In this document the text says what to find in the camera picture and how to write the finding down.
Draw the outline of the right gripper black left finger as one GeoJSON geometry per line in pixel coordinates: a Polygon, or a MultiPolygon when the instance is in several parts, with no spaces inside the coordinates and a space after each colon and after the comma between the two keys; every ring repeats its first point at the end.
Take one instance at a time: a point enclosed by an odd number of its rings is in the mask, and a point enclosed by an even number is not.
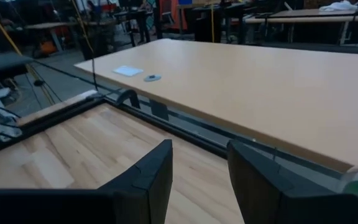
{"type": "Polygon", "coordinates": [[[165,139],[99,190],[112,197],[114,224],[164,224],[173,182],[173,145],[165,139]]]}

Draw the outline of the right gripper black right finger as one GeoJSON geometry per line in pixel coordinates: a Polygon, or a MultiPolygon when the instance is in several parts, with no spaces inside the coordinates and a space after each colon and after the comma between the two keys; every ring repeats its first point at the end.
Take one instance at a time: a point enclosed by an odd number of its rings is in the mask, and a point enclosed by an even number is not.
{"type": "Polygon", "coordinates": [[[231,184],[246,224],[317,224],[324,188],[239,141],[227,144],[231,184]]]}

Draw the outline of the large beige table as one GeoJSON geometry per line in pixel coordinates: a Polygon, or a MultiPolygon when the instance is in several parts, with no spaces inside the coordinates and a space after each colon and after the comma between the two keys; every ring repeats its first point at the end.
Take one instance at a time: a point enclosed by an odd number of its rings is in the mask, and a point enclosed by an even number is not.
{"type": "Polygon", "coordinates": [[[77,67],[328,168],[358,165],[358,54],[160,39],[77,67]],[[143,72],[113,72],[124,65],[143,72]]]}

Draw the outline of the white paper sheet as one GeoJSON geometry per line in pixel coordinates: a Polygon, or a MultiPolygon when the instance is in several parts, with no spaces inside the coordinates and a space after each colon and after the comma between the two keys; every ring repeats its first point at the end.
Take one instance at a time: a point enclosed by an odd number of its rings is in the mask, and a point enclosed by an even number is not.
{"type": "Polygon", "coordinates": [[[131,67],[131,66],[120,66],[117,67],[113,70],[114,73],[120,74],[120,75],[124,75],[126,77],[133,77],[139,73],[143,72],[143,69],[140,68],[135,68],[135,67],[131,67]]]}

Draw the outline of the long wooden bench table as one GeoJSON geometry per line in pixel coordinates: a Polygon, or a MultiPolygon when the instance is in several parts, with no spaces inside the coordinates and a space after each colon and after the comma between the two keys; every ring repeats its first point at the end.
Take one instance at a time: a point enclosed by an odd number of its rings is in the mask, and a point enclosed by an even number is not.
{"type": "Polygon", "coordinates": [[[269,16],[254,16],[245,19],[246,24],[268,23],[308,23],[308,22],[358,22],[358,12],[355,11],[329,11],[319,9],[302,9],[294,11],[281,11],[269,16]]]}

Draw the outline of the dark grey flat panel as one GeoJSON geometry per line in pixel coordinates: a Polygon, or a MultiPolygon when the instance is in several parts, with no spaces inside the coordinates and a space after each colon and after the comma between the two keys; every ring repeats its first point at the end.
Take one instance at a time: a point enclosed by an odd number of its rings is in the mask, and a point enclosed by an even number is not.
{"type": "Polygon", "coordinates": [[[0,80],[27,73],[26,65],[33,61],[31,57],[14,52],[0,53],[0,80]]]}

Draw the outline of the crumpled white cloth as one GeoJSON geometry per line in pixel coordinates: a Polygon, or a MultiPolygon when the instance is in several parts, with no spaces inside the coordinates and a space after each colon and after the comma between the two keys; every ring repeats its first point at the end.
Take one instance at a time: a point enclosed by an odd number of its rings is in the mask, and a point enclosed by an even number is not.
{"type": "Polygon", "coordinates": [[[340,2],[334,2],[327,6],[321,6],[320,12],[332,12],[332,11],[356,11],[358,5],[350,3],[348,0],[342,0],[340,2]]]}

